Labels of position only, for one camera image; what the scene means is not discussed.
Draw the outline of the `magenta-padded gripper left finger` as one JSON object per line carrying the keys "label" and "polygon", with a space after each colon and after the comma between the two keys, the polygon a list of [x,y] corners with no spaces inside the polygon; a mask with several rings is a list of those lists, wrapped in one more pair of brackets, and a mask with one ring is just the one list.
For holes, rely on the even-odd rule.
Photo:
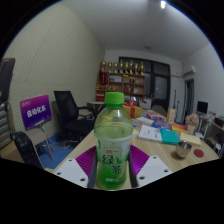
{"label": "magenta-padded gripper left finger", "polygon": [[66,159],[54,174],[78,186],[93,189],[97,176],[96,147],[91,147],[77,158]]}

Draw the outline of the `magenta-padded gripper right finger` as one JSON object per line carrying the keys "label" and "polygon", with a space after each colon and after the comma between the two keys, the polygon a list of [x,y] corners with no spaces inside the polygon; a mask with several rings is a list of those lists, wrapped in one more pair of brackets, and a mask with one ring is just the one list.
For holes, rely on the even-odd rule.
{"label": "magenta-padded gripper right finger", "polygon": [[130,146],[129,175],[133,188],[143,187],[171,173],[158,156],[149,156],[136,146]]}

